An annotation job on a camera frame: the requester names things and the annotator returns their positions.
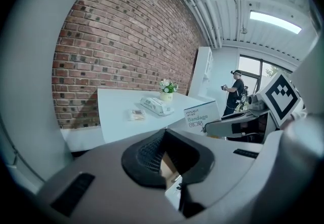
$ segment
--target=black pants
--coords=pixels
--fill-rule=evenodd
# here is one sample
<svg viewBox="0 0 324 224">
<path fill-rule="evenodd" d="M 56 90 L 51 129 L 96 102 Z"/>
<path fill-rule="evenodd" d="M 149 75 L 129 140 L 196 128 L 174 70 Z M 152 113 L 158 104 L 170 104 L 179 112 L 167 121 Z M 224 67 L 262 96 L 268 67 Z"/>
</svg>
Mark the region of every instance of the black pants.
<svg viewBox="0 0 324 224">
<path fill-rule="evenodd" d="M 225 108 L 225 111 L 224 111 L 224 115 L 223 116 L 227 116 L 227 115 L 230 115 L 230 114 L 233 114 L 235 109 L 237 107 L 237 103 L 232 103 L 232 102 L 228 102 L 226 104 L 226 108 Z"/>
</svg>

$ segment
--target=tree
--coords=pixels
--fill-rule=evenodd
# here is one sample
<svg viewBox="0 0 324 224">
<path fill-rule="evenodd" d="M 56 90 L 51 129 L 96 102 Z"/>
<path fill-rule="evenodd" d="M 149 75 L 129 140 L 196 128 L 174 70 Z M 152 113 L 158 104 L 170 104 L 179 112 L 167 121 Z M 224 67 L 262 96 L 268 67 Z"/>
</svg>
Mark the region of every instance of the tree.
<svg viewBox="0 0 324 224">
<path fill-rule="evenodd" d="M 268 77 L 273 77 L 277 72 L 281 72 L 282 74 L 284 74 L 287 78 L 289 78 L 290 73 L 287 72 L 286 70 L 282 70 L 281 68 L 275 67 L 273 65 L 271 65 L 271 69 L 265 69 L 266 74 L 268 75 Z"/>
</svg>

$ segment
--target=ceiling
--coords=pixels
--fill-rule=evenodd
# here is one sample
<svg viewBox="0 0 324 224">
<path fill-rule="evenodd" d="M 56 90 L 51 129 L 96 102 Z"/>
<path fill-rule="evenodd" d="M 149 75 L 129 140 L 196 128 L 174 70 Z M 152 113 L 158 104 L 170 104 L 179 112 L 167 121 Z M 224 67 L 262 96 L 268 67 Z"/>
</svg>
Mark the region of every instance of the ceiling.
<svg viewBox="0 0 324 224">
<path fill-rule="evenodd" d="M 299 65 L 317 37 L 309 0 L 185 1 L 196 17 L 206 41 L 214 48 L 241 47 Z M 294 34 L 276 25 L 251 20 L 250 11 L 286 20 L 302 30 Z"/>
</svg>

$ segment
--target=corrugated metal ceiling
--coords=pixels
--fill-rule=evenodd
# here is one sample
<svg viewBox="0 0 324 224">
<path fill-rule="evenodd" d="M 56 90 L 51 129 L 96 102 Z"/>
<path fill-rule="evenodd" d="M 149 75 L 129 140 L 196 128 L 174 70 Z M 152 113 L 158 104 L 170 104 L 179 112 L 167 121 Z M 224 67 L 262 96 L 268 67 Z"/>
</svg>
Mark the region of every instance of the corrugated metal ceiling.
<svg viewBox="0 0 324 224">
<path fill-rule="evenodd" d="M 194 1 L 195 4 L 202 1 L 203 7 L 208 11 L 208 19 L 213 22 L 206 0 Z M 250 46 L 254 50 L 262 49 L 262 52 L 275 54 L 298 65 L 316 39 L 316 31 L 309 15 L 309 0 L 210 0 L 210 2 L 225 46 L 240 46 L 243 43 L 244 48 Z M 192 8 L 195 4 L 190 0 L 187 0 L 187 4 L 193 13 L 196 13 L 196 9 Z M 250 11 L 281 18 L 301 27 L 302 30 L 299 34 L 294 34 L 269 23 L 251 20 Z M 200 21 L 200 25 L 206 24 L 206 18 L 202 17 L 205 21 Z"/>
</svg>

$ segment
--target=brick wall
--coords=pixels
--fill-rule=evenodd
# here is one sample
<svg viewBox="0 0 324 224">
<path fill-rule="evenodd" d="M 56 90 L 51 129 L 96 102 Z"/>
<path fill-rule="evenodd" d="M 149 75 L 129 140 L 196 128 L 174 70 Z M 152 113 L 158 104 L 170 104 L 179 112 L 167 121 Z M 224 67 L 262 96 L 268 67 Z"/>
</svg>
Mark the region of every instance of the brick wall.
<svg viewBox="0 0 324 224">
<path fill-rule="evenodd" d="M 188 90 L 205 43 L 182 0 L 77 0 L 57 40 L 52 90 L 62 128 L 99 125 L 97 88 Z"/>
</svg>

